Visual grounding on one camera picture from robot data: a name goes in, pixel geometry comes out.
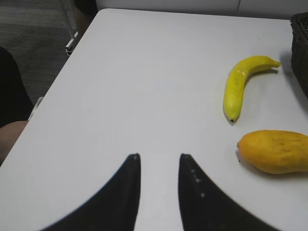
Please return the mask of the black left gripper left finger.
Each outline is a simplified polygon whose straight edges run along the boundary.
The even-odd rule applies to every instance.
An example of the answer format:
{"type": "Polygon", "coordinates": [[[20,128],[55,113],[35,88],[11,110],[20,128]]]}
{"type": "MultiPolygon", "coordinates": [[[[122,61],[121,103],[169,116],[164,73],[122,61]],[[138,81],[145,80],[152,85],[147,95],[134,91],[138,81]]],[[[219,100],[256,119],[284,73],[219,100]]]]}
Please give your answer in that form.
{"type": "Polygon", "coordinates": [[[132,231],[141,194],[141,158],[127,156],[110,180],[75,211],[45,231],[132,231]]]}

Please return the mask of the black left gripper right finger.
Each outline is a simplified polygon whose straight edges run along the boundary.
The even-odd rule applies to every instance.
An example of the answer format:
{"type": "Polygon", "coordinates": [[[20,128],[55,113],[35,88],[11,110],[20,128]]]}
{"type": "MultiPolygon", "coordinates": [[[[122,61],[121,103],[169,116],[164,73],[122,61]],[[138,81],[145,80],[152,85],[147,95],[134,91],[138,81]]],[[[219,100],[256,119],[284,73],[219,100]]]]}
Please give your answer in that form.
{"type": "Polygon", "coordinates": [[[272,231],[229,198],[190,154],[181,154],[178,199],[185,231],[272,231]]]}

